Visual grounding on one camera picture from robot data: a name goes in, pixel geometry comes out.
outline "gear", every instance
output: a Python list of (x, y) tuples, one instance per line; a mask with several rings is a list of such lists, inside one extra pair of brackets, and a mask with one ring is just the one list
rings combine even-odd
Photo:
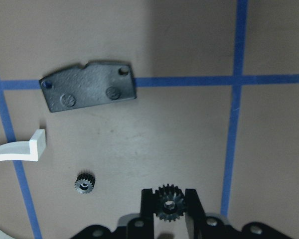
[(89, 173), (81, 173), (74, 184), (74, 188), (78, 193), (90, 193), (95, 185), (95, 177)]
[(174, 185), (159, 187), (155, 190), (156, 198), (156, 216), (164, 221), (176, 221), (180, 216), (184, 216), (186, 211), (186, 203), (184, 201), (183, 192)]

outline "vertical blue tape strip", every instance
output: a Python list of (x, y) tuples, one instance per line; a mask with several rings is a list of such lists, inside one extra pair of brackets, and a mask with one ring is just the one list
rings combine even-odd
[(237, 1), (234, 76), (243, 74), (248, 0)]
[[(4, 98), (4, 93), (0, 81), (0, 117), (2, 121), (2, 125), (4, 128), (4, 132), (7, 138), (8, 142), (14, 142), (15, 141), (15, 135), (14, 135), (14, 130), (12, 127), (12, 122), (11, 118), (9, 115), (8, 107)], [(14, 169), (16, 172), (16, 176), (18, 178), (18, 182), (20, 185), (20, 189), (22, 192), (24, 204), (26, 207), (26, 211), (29, 217), (29, 221), (31, 224), (31, 228), (33, 231), (33, 235), (35, 239), (42, 239), (39, 223), (36, 217), (35, 209), (34, 209), (34, 204), (32, 201), (30, 189), (28, 186), (28, 182), (25, 176), (25, 171), (23, 168), (23, 164), (21, 161), (13, 161)]]
[(237, 77), (237, 85), (232, 86), (232, 103), (230, 109), (223, 192), (220, 209), (220, 213), (225, 216), (228, 216), (232, 175), (235, 161), (235, 147), (242, 89), (240, 82), (242, 81), (241, 79), (244, 69), (247, 10), (248, 0), (238, 0), (236, 15), (235, 55), (233, 67), (233, 75)]

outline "small metal gear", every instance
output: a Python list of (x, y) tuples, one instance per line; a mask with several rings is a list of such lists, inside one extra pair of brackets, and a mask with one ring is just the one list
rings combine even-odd
[(78, 193), (90, 193), (95, 185), (95, 177), (89, 173), (81, 173), (74, 184), (74, 188)]
[(159, 187), (155, 190), (156, 198), (156, 216), (164, 221), (176, 221), (180, 216), (184, 216), (186, 211), (186, 203), (184, 201), (183, 192), (174, 185)]

